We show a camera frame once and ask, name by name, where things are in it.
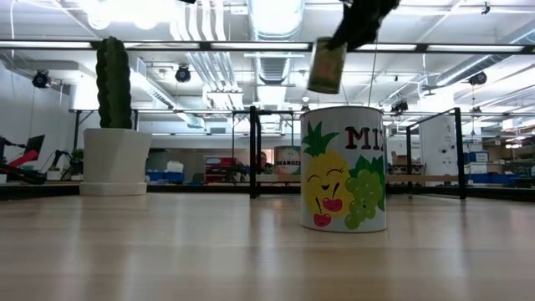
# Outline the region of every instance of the blue bin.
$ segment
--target blue bin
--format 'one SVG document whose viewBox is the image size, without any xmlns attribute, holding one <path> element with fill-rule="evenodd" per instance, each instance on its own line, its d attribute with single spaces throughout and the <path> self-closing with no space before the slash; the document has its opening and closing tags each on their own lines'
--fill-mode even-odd
<svg viewBox="0 0 535 301">
<path fill-rule="evenodd" d="M 514 182 L 512 178 L 517 177 L 516 175 L 502 175 L 502 174 L 491 174 L 491 183 L 493 184 L 511 184 Z"/>
<path fill-rule="evenodd" d="M 147 176 L 149 176 L 151 181 L 159 181 L 164 179 L 164 173 L 158 171 L 147 171 Z"/>
<path fill-rule="evenodd" d="M 474 184 L 485 184 L 490 183 L 491 178 L 489 174 L 471 174 L 466 175 L 466 179 L 473 180 Z"/>
<path fill-rule="evenodd" d="M 166 172 L 165 179 L 168 181 L 184 181 L 184 172 Z"/>
</svg>

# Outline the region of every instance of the ceiling light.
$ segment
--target ceiling light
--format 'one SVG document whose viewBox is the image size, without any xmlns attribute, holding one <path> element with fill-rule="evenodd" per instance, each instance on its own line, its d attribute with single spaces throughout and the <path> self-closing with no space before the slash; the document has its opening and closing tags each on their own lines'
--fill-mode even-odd
<svg viewBox="0 0 535 301">
<path fill-rule="evenodd" d="M 377 47 L 377 50 L 379 51 L 413 51 L 414 49 L 416 49 L 416 45 L 414 44 L 388 44 L 388 43 L 366 44 L 366 45 L 362 45 L 362 47 L 360 47 L 359 49 L 375 51 L 375 47 Z"/>
<path fill-rule="evenodd" d="M 173 114 L 172 110 L 138 110 L 141 114 Z"/>
<path fill-rule="evenodd" d="M 523 46 L 510 45 L 430 45 L 429 51 L 466 51 L 466 52 L 514 52 L 520 51 Z"/>
<path fill-rule="evenodd" d="M 176 110 L 178 113 L 187 114 L 232 114 L 231 110 Z"/>
<path fill-rule="evenodd" d="M 243 57 L 248 59 L 303 59 L 304 54 L 244 54 Z"/>
<path fill-rule="evenodd" d="M 308 49 L 308 43 L 280 43 L 280 42 L 259 42 L 259 43 L 221 43 L 221 42 L 215 42 L 211 44 L 211 47 L 213 49 L 255 49 L 258 51 L 262 50 L 279 50 L 279 49 L 291 49 L 291 50 L 307 50 Z"/>
<path fill-rule="evenodd" d="M 32 48 L 41 48 L 46 50 L 47 48 L 79 48 L 91 49 L 91 43 L 89 42 L 64 42 L 64 41 L 17 41 L 17 40 L 8 40 L 0 41 L 0 48 L 4 49 L 32 49 Z"/>
<path fill-rule="evenodd" d="M 149 30 L 156 26 L 156 22 L 149 18 L 140 18 L 134 22 L 134 25 L 139 29 Z"/>
</svg>

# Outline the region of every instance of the white planter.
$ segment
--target white planter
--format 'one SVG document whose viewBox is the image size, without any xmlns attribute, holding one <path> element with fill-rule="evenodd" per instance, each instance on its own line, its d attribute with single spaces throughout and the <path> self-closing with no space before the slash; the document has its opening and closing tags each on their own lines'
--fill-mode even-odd
<svg viewBox="0 0 535 301">
<path fill-rule="evenodd" d="M 71 181 L 82 181 L 83 179 L 84 179 L 84 175 L 75 175 L 75 176 L 70 177 Z"/>
<path fill-rule="evenodd" d="M 327 232 L 386 229 L 383 112 L 342 106 L 301 117 L 301 223 Z"/>
<path fill-rule="evenodd" d="M 84 132 L 83 196 L 134 196 L 146 193 L 145 162 L 152 135 L 135 130 Z"/>
<path fill-rule="evenodd" d="M 47 181 L 61 181 L 61 171 L 47 171 Z"/>
</svg>

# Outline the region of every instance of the robotic arm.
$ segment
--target robotic arm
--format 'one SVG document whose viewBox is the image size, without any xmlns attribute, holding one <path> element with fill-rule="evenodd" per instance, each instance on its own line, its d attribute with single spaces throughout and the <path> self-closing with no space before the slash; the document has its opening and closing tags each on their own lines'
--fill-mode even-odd
<svg viewBox="0 0 535 301">
<path fill-rule="evenodd" d="M 348 50 L 373 43 L 383 19 L 400 5 L 400 0 L 340 0 L 344 3 L 344 17 L 331 39 L 328 49 L 345 43 Z"/>
<path fill-rule="evenodd" d="M 67 151 L 64 150 L 57 150 L 54 153 L 54 158 L 52 161 L 52 165 L 50 166 L 49 170 L 54 169 L 58 166 L 58 161 L 61 158 L 61 156 L 66 156 L 69 159 L 69 162 L 73 160 L 73 157 L 70 156 L 70 154 Z"/>
</svg>

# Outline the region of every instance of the can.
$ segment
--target can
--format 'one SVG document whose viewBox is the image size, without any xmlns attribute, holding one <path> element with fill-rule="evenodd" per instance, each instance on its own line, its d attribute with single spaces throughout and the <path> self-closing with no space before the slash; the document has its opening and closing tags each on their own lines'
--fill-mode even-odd
<svg viewBox="0 0 535 301">
<path fill-rule="evenodd" d="M 276 175 L 301 174 L 301 147 L 276 146 L 273 150 L 275 151 Z"/>
<path fill-rule="evenodd" d="M 340 91 L 347 46 L 329 51 L 327 45 L 330 39 L 318 38 L 314 44 L 307 86 L 310 91 L 324 94 L 338 94 Z"/>
<path fill-rule="evenodd" d="M 301 223 L 327 232 L 386 229 L 381 110 L 340 106 L 301 116 Z"/>
</svg>

